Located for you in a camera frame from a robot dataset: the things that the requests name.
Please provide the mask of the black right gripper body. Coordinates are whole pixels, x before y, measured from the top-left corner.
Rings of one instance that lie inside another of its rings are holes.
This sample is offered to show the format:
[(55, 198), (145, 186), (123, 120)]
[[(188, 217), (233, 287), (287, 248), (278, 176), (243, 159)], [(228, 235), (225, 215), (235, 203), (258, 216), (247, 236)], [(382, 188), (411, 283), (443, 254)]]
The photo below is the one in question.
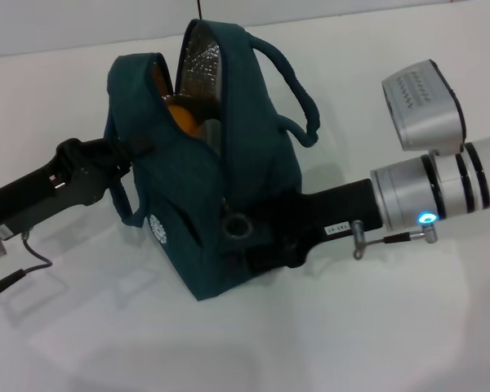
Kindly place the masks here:
[(354, 221), (361, 221), (366, 231), (383, 226), (369, 179), (315, 194), (289, 191), (258, 203), (250, 212), (269, 228), (269, 243), (287, 242), (294, 247), (289, 268), (302, 266), (320, 243), (350, 236)]

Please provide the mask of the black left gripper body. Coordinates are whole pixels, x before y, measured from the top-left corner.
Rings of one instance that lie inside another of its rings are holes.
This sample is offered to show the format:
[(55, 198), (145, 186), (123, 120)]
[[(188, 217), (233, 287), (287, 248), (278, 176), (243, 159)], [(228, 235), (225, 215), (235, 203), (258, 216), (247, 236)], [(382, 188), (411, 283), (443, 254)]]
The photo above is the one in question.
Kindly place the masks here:
[(0, 189), (0, 239), (8, 240), (63, 210), (100, 201), (130, 169), (128, 145), (69, 139), (43, 167)]

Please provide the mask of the metal key ring zipper pull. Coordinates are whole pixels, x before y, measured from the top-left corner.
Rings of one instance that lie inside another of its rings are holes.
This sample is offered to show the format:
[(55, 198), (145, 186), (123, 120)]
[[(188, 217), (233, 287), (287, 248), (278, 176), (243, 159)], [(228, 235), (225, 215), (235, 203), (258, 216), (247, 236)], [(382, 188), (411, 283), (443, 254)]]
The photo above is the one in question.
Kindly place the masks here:
[(231, 213), (221, 222), (224, 235), (231, 239), (245, 239), (252, 234), (253, 225), (242, 213)]

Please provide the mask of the teal insulated lunch bag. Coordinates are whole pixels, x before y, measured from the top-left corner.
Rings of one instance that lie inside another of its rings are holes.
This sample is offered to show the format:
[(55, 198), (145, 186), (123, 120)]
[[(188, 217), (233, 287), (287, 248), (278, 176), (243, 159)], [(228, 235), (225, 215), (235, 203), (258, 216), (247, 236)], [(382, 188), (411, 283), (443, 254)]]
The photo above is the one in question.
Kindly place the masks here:
[(148, 224), (181, 280), (199, 301), (257, 276), (239, 253), (271, 240), (253, 220), (245, 239), (224, 235), (231, 213), (285, 191), (301, 190), (293, 149), (317, 142), (319, 110), (281, 51), (236, 24), (192, 20), (182, 42), (174, 94), (210, 102), (221, 122), (221, 154), (184, 133), (152, 78), (159, 53), (120, 56), (107, 77), (105, 137), (128, 140), (145, 132), (154, 151), (132, 163), (139, 207), (125, 189), (111, 197), (126, 225)]

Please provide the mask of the yellow pear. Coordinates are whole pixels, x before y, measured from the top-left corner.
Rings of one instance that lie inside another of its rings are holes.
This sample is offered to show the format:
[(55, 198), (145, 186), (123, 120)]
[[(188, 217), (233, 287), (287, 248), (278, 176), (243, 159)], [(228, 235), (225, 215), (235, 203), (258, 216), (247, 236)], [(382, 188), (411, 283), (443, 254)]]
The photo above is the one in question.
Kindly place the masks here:
[(174, 94), (168, 67), (162, 61), (154, 62), (152, 78), (158, 94), (180, 129), (208, 142), (208, 130), (204, 123), (213, 118), (212, 104), (192, 96)]

